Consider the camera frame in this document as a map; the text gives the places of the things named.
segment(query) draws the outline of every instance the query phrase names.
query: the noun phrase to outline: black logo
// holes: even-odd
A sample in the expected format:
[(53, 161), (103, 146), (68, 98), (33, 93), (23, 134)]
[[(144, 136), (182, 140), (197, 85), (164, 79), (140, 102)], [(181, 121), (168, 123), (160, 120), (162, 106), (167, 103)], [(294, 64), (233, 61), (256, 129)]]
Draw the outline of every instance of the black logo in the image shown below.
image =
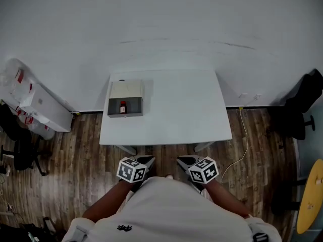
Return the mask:
[(129, 226), (129, 225), (128, 225), (128, 226), (126, 227), (126, 226), (122, 225), (122, 226), (118, 226), (118, 227), (117, 227), (117, 229), (118, 229), (118, 230), (124, 230), (125, 232), (128, 232), (128, 231), (131, 231), (131, 230), (132, 230), (132, 226)]
[(253, 242), (268, 242), (268, 235), (265, 233), (256, 233), (252, 238)]

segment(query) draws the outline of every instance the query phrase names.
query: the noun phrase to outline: white shirt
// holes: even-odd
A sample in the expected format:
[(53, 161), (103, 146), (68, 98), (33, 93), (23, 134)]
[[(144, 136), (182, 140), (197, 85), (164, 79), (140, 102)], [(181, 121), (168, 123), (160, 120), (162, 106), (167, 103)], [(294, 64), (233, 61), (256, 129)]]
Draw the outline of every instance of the white shirt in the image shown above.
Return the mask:
[(251, 242), (258, 232), (266, 233), (269, 242), (282, 241), (278, 231), (259, 218), (244, 219), (209, 201), (187, 184), (152, 177), (120, 213), (97, 223), (74, 219), (63, 242)]

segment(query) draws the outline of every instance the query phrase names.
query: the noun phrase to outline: open box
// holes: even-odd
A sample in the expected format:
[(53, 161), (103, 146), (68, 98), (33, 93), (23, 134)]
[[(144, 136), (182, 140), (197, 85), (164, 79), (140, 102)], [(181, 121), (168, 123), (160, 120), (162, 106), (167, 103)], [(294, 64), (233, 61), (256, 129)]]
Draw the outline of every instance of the open box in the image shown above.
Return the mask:
[[(127, 105), (127, 113), (120, 114), (121, 101)], [(143, 83), (141, 80), (112, 82), (107, 106), (109, 117), (143, 115)]]

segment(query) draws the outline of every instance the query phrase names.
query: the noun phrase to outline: power outlet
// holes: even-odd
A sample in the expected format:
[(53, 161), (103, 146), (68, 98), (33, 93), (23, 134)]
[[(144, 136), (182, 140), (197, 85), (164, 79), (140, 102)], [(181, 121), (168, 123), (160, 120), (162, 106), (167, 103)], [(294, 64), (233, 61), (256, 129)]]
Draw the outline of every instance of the power outlet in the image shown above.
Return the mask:
[(241, 93), (241, 95), (239, 96), (239, 99), (243, 99), (243, 98), (245, 98), (245, 97), (247, 97), (248, 96), (248, 93)]
[(262, 96), (262, 94), (256, 94), (256, 96), (254, 96), (254, 100), (257, 100), (258, 98), (260, 98)]

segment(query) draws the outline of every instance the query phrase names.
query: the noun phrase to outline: chair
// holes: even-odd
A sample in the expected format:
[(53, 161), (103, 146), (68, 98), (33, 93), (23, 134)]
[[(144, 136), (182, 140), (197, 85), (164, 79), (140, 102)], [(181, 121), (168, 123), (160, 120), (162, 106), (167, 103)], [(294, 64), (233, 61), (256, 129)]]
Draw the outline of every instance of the chair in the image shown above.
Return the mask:
[(3, 155), (12, 155), (16, 170), (32, 168), (32, 163), (35, 161), (40, 174), (45, 176), (46, 173), (42, 172), (37, 156), (51, 153), (37, 151), (42, 137), (38, 136), (36, 143), (33, 145), (30, 131), (19, 126), (16, 117), (6, 104), (0, 106), (0, 126), (8, 137), (15, 141), (14, 151), (6, 151), (4, 150), (4, 146), (1, 145), (0, 161), (3, 160)]
[(317, 69), (304, 75), (297, 94), (287, 99), (284, 107), (269, 110), (275, 129), (288, 137), (305, 140), (305, 127), (311, 126), (315, 131), (315, 122), (313, 116), (305, 122), (303, 113), (322, 95), (322, 89), (323, 76)]

